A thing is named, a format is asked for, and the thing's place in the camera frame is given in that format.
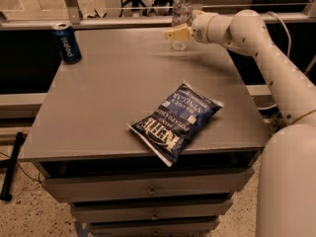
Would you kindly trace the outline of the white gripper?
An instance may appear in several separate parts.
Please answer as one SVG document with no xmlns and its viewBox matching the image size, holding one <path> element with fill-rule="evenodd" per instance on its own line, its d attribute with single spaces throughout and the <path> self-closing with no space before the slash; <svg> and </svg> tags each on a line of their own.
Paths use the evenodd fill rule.
<svg viewBox="0 0 316 237">
<path fill-rule="evenodd" d="M 165 38 L 167 40 L 188 41 L 193 32 L 193 37 L 196 41 L 210 43 L 208 39 L 208 26 L 215 16 L 217 16 L 217 13 L 192 10 L 192 30 L 187 26 L 174 28 L 165 32 Z"/>
</svg>

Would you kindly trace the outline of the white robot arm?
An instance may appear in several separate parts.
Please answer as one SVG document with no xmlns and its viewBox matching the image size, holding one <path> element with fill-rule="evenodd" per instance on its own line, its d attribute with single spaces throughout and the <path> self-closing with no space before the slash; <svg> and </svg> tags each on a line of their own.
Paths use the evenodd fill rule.
<svg viewBox="0 0 316 237">
<path fill-rule="evenodd" d="M 258 184 L 256 237 L 316 237 L 316 87 L 274 44 L 253 10 L 195 12 L 168 40 L 195 39 L 254 58 L 285 127 L 266 144 Z"/>
</svg>

